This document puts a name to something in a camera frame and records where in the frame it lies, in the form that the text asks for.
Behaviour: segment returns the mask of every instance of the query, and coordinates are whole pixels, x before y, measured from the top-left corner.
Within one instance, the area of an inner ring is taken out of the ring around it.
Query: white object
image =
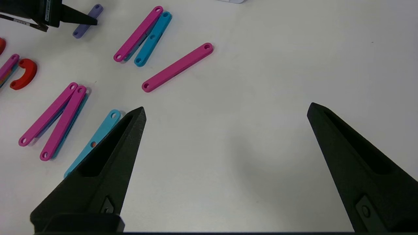
[[[227,3],[243,3],[245,0],[218,0]]]

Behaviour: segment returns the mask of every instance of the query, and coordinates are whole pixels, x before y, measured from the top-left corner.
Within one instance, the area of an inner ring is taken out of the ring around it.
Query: black tool
[[[328,108],[312,103],[308,119],[355,232],[418,234],[418,182]],[[129,112],[32,212],[35,232],[122,232],[119,213],[144,125],[143,108]]]
[[[48,26],[59,27],[60,21],[97,25],[97,19],[63,5],[62,0],[0,0],[0,12],[32,19],[37,24],[0,14],[0,18],[15,21],[44,32],[48,30]]]

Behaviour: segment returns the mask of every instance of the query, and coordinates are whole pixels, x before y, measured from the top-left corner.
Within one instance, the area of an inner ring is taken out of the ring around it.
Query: pink plastic bar
[[[46,111],[36,120],[35,123],[19,139],[20,146],[27,146],[38,134],[51,122],[51,120],[61,111],[64,105],[77,89],[75,82],[65,88],[58,98],[46,109]]]
[[[122,45],[122,47],[113,56],[116,62],[121,62],[132,51],[132,49],[138,44],[139,40],[154,27],[160,15],[164,9],[162,6],[156,6],[144,19],[144,21],[136,28],[128,40]]]
[[[19,61],[19,55],[13,54],[6,61],[6,63],[0,69],[0,79],[2,79],[6,74],[13,68],[13,66]]]
[[[74,94],[71,96],[70,101],[68,101],[67,106],[65,107],[59,121],[52,131],[51,136],[49,137],[48,141],[43,148],[40,159],[43,161],[48,161],[51,159],[57,147],[59,146],[62,138],[64,137],[65,132],[67,131],[68,127],[73,120],[74,115],[77,113],[77,109],[81,104],[82,100],[84,99],[84,95],[86,94],[86,87],[79,86]]]
[[[195,63],[199,62],[206,56],[210,55],[213,52],[213,46],[210,43],[205,43],[200,47],[196,48],[194,51],[190,52],[185,57],[181,58],[174,64],[170,65],[169,67],[165,68],[163,71],[157,73],[150,79],[146,80],[142,84],[142,89],[145,92],[151,92],[155,88],[161,86],[166,81],[172,79],[182,71],[186,70],[190,66],[194,65]]]

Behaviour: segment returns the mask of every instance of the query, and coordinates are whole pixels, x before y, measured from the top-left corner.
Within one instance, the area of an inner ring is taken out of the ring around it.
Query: orange piece
[[[6,40],[0,38],[0,55],[3,53],[4,48],[6,48]]]
[[[36,74],[36,71],[38,70],[36,63],[30,59],[21,60],[19,62],[19,67],[26,70],[21,78],[14,80],[12,83],[10,83],[10,88],[14,90],[19,90],[26,87],[32,81]]]

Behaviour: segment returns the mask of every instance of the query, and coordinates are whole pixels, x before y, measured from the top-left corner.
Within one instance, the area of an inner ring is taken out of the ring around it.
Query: red plastic part
[[[32,81],[33,77],[36,74],[36,71],[38,70],[38,67],[36,66],[35,62],[33,62],[30,59],[22,59],[19,62],[19,67],[26,69],[26,71],[21,78],[14,80],[12,83],[10,83],[10,88],[14,90],[19,90],[26,87]]]
[[[0,38],[0,55],[3,53],[4,48],[6,48],[6,40]]]

